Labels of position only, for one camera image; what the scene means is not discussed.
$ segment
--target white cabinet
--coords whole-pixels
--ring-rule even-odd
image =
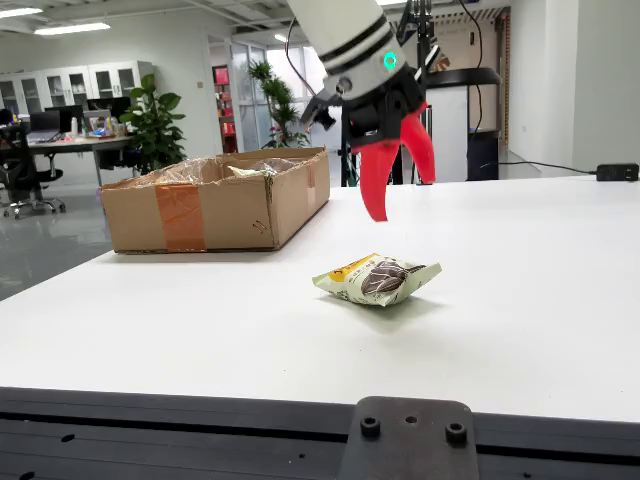
[[[89,67],[67,67],[40,73],[45,107],[84,105],[95,98],[91,88]]]
[[[47,107],[85,105],[91,98],[128,97],[150,73],[150,63],[121,62],[0,75],[0,108],[30,115]]]
[[[89,66],[91,86],[96,98],[128,97],[140,86],[145,75],[153,73],[147,62],[107,63]]]
[[[0,77],[0,108],[11,110],[11,113],[18,115],[18,91],[11,77]]]
[[[42,89],[37,73],[0,77],[2,106],[16,115],[42,112]]]

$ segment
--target white tabletop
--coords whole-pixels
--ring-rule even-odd
[[[68,149],[84,149],[91,151],[97,149],[96,147],[108,146],[108,148],[116,148],[125,146],[131,143],[133,137],[114,137],[114,138],[96,138],[96,137],[78,137],[73,141],[63,142],[44,142],[44,143],[30,143],[29,148],[31,150],[68,150]]]
[[[336,189],[274,253],[109,253],[0,303],[0,385],[640,421],[640,184]],[[387,309],[311,277],[372,252],[441,262]]]

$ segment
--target robotic arm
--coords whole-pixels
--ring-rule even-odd
[[[420,123],[425,89],[375,0],[288,2],[328,75],[302,121],[305,126],[321,121],[328,128],[326,108],[342,106],[347,141],[362,154],[365,206],[375,221],[386,221],[387,180],[401,143],[424,182],[435,182],[433,145]]]

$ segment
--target bolt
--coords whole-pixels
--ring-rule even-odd
[[[340,78],[340,80],[338,80],[338,84],[336,85],[336,91],[340,95],[342,95],[343,93],[350,92],[352,88],[353,88],[353,84],[351,83],[351,80],[349,80],[347,77]]]
[[[450,445],[466,445],[467,429],[461,423],[450,423],[444,431]]]
[[[364,417],[360,420],[360,432],[367,438],[376,438],[380,435],[380,422],[374,417]]]

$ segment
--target metal bracket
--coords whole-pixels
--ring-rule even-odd
[[[337,480],[478,480],[462,403],[368,397],[356,406]]]

